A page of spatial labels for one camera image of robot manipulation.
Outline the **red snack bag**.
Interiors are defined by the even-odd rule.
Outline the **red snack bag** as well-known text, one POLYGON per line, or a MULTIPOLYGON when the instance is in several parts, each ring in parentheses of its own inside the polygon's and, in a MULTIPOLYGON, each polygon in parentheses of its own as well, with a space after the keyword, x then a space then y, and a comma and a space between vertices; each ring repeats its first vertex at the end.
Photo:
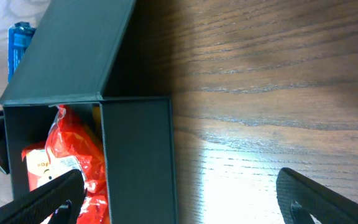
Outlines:
POLYGON ((45 143, 55 175, 78 169, 87 191, 77 223, 108 223, 108 193, 102 145, 68 105, 58 113, 45 143))

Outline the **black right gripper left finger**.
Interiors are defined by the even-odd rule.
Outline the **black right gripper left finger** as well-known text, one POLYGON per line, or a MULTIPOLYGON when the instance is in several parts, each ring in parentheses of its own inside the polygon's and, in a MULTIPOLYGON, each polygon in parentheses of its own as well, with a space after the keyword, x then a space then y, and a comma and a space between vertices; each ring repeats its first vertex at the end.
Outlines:
POLYGON ((0 223, 76 223, 84 200, 82 174, 73 169, 0 207, 0 223))

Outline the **blue cookie pack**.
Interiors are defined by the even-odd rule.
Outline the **blue cookie pack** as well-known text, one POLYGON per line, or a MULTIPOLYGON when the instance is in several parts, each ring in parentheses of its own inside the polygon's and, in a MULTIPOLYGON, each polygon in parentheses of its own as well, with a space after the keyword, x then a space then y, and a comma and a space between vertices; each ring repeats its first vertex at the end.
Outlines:
POLYGON ((8 29, 7 82, 11 81, 18 64, 32 41, 35 31, 36 28, 32 27, 29 22, 17 22, 8 29))

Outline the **red Pringles can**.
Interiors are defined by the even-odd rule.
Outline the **red Pringles can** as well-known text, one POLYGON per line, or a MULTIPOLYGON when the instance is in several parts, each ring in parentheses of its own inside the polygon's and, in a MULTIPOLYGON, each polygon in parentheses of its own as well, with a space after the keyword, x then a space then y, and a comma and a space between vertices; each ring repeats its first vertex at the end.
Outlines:
POLYGON ((48 155, 45 150, 45 141, 31 144, 21 152, 22 162, 25 162, 29 190, 50 182, 57 177, 56 172, 52 169, 48 155))

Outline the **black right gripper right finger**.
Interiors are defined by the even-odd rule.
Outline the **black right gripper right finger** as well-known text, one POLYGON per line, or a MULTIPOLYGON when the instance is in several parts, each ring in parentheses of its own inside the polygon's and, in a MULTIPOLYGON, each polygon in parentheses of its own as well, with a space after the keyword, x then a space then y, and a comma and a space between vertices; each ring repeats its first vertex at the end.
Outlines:
POLYGON ((276 193, 285 223, 358 223, 358 203, 291 168, 280 169, 276 193))

